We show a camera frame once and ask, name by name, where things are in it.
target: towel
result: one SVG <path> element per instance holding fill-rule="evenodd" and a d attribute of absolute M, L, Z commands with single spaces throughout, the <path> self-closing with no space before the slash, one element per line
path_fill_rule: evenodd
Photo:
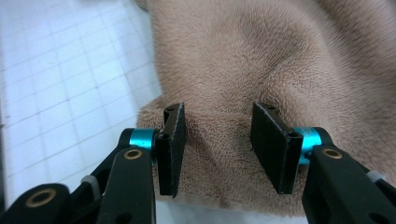
<path fill-rule="evenodd" d="M 179 194 L 161 197 L 156 182 L 157 198 L 301 216 L 307 169 L 294 194 L 276 194 L 249 142 L 254 101 L 278 107 L 290 127 L 326 129 L 396 184 L 394 1 L 139 2 L 163 95 L 140 110 L 137 126 L 162 127 L 163 109 L 184 102 L 188 129 Z"/>

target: grid pattern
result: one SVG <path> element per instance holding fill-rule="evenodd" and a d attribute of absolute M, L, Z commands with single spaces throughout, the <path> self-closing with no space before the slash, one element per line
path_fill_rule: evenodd
<path fill-rule="evenodd" d="M 43 183 L 73 191 L 162 92 L 133 0 L 2 0 L 0 75 L 7 207 Z M 157 223 L 306 220 L 157 202 Z"/>

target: round joint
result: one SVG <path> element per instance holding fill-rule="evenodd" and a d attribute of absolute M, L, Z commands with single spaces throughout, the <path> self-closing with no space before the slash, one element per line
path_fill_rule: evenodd
<path fill-rule="evenodd" d="M 26 201 L 26 206 L 36 208 L 52 201 L 55 198 L 55 189 L 42 189 L 30 196 Z"/>
<path fill-rule="evenodd" d="M 124 153 L 124 158 L 127 160 L 135 160 L 141 156 L 142 156 L 142 151 L 138 149 L 132 149 Z"/>
<path fill-rule="evenodd" d="M 322 152 L 325 156 L 328 156 L 332 159 L 339 160 L 339 159 L 343 158 L 343 154 L 339 153 L 338 151 L 336 151 L 334 149 L 326 148 L 326 149 L 323 149 Z"/>

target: blue band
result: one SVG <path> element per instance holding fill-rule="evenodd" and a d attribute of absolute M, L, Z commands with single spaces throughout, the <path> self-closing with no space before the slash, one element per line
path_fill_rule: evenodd
<path fill-rule="evenodd" d="M 294 131 L 303 135 L 303 146 L 301 148 L 300 165 L 309 164 L 309 159 L 304 155 L 307 151 L 311 151 L 314 146 L 320 146 L 322 144 L 321 138 L 317 130 L 312 127 L 296 127 Z"/>
<path fill-rule="evenodd" d="M 151 151 L 154 132 L 155 129 L 134 129 L 129 139 L 129 146 L 135 145 Z"/>

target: brown cloth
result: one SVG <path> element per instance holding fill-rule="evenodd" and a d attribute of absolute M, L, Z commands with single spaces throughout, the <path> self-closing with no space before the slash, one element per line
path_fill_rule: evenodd
<path fill-rule="evenodd" d="M 252 151 L 254 101 L 279 107 L 290 127 L 323 127 L 337 146 L 395 185 L 395 5 L 149 1 L 163 95 L 141 109 L 138 126 L 161 127 L 163 109 L 185 103 L 188 142 L 175 201 L 303 213 L 306 170 L 294 195 L 276 195 Z"/>

